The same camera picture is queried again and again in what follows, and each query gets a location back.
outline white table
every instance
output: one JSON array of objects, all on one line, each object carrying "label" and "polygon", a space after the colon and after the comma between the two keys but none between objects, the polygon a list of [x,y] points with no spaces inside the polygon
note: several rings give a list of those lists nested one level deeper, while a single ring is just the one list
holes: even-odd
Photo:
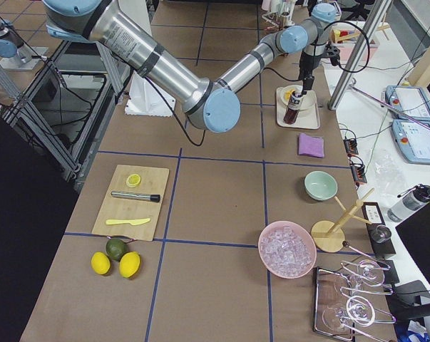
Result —
[{"label": "white table", "polygon": [[[384,33],[378,32],[377,39],[379,47],[370,60],[369,66],[391,68],[409,62],[407,55],[390,28],[385,30]],[[406,64],[401,68],[388,71],[367,68],[361,73],[355,74],[356,87],[375,98],[381,99],[384,89],[387,86],[396,85],[408,67],[410,65]],[[329,89],[333,92],[342,71],[339,68],[332,67],[329,63],[324,64],[324,69]],[[377,133],[385,115],[383,128],[391,125],[392,114],[388,113],[386,108],[381,108],[379,104],[353,90],[348,90],[344,94],[337,109],[339,123],[353,130],[357,137]],[[348,132],[347,137],[351,138],[352,134]],[[376,135],[357,141],[359,156],[363,159],[365,165],[371,159],[375,140]],[[380,177],[379,169],[376,167],[377,163],[379,165],[388,164],[391,167],[391,171]],[[392,178],[392,182],[387,182],[387,176]],[[379,135],[372,161],[367,170],[367,182],[366,185],[359,187],[358,195],[362,197],[372,187],[375,188],[374,193],[368,200],[379,203],[386,225],[392,230],[391,240],[396,250],[396,255],[391,260],[394,261],[400,279],[400,283],[397,285],[420,280],[427,289],[430,289],[428,281],[419,271],[396,233],[395,227],[397,223],[387,217],[387,210],[399,200],[396,197],[399,193],[419,183],[430,185],[430,165],[408,163],[399,152],[391,129],[389,129]]]}]

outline lemon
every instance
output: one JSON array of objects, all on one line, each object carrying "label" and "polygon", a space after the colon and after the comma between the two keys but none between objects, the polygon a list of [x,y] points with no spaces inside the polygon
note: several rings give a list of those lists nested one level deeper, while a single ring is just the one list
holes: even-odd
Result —
[{"label": "lemon", "polygon": [[96,252],[91,258],[91,267],[97,274],[105,274],[110,269],[110,259],[102,252]]},{"label": "lemon", "polygon": [[120,274],[125,278],[132,277],[140,267],[140,255],[129,252],[123,255],[120,261]]},{"label": "lemon", "polygon": [[128,252],[128,250],[128,245],[121,239],[114,237],[107,241],[107,255],[115,261],[120,261],[123,255]]},{"label": "lemon", "polygon": [[295,92],[294,88],[290,88],[286,93],[285,93],[285,100],[286,102],[289,102],[289,99],[291,98],[292,93]]}]

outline bowl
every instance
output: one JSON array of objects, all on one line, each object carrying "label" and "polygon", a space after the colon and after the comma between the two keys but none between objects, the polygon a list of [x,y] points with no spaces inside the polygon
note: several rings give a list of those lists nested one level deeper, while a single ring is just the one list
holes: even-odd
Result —
[{"label": "bowl", "polygon": [[[302,91],[302,86],[294,84],[294,85],[288,85],[287,87],[281,88],[280,91],[280,100],[281,102],[287,106],[289,103],[289,97],[294,91]],[[307,94],[302,99],[302,104],[300,105],[300,111],[306,111],[307,109],[310,109],[314,106],[316,103],[316,93],[312,90],[309,90]]]},{"label": "bowl", "polygon": [[314,200],[325,201],[337,194],[337,181],[323,171],[310,172],[305,177],[305,190]]},{"label": "bowl", "polygon": [[312,270],[316,263],[316,245],[308,232],[297,223],[276,221],[259,236],[259,255],[275,276],[296,279]]}]

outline yellow knife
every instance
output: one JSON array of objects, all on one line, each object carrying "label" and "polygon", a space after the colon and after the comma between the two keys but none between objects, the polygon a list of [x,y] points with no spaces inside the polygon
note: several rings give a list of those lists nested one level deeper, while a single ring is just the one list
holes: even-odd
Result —
[{"label": "yellow knife", "polygon": [[149,221],[151,221],[150,218],[147,219],[108,219],[106,221],[106,224],[111,226],[112,224],[131,224],[133,226],[138,226],[139,224],[144,224],[144,223],[148,223]]}]

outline wooden glass holder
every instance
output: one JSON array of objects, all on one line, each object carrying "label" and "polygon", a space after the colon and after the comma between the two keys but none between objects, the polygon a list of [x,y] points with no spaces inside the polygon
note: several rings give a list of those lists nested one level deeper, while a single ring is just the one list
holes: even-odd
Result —
[{"label": "wooden glass holder", "polygon": [[346,209],[340,200],[335,196],[335,200],[338,205],[343,209],[344,214],[334,223],[331,221],[319,221],[314,224],[311,235],[316,246],[324,252],[335,253],[343,248],[344,232],[342,227],[348,222],[349,219],[356,219],[360,222],[372,224],[367,219],[362,219],[361,217],[355,216],[354,214],[362,208],[364,205],[364,200],[370,196],[374,189],[370,189],[368,193],[361,199],[357,199],[356,202]]}]

